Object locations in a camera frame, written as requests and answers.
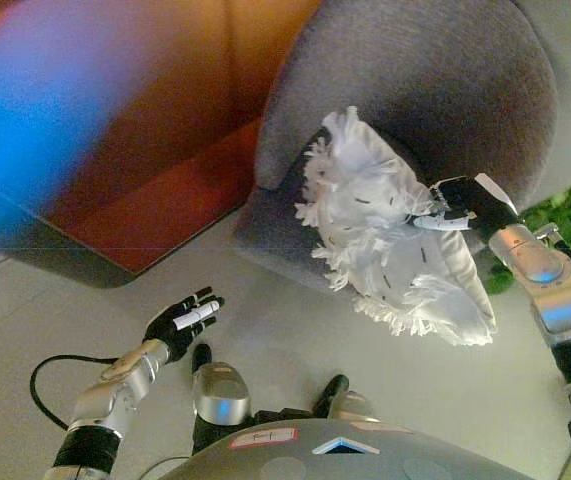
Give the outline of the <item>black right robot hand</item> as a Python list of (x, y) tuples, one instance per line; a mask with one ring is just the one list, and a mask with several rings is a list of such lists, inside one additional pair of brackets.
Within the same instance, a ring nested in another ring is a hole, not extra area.
[(482, 241), (521, 223), (507, 194), (487, 174), (457, 176), (429, 187), (435, 205), (429, 213), (411, 216), (415, 227), (435, 231), (473, 231)]

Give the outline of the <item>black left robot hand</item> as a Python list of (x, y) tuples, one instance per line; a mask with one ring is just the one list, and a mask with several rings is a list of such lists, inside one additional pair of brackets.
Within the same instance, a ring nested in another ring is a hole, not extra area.
[(168, 363), (180, 360), (194, 339), (216, 322), (225, 299), (211, 286), (162, 309), (146, 326), (143, 340), (160, 340), (167, 346)]

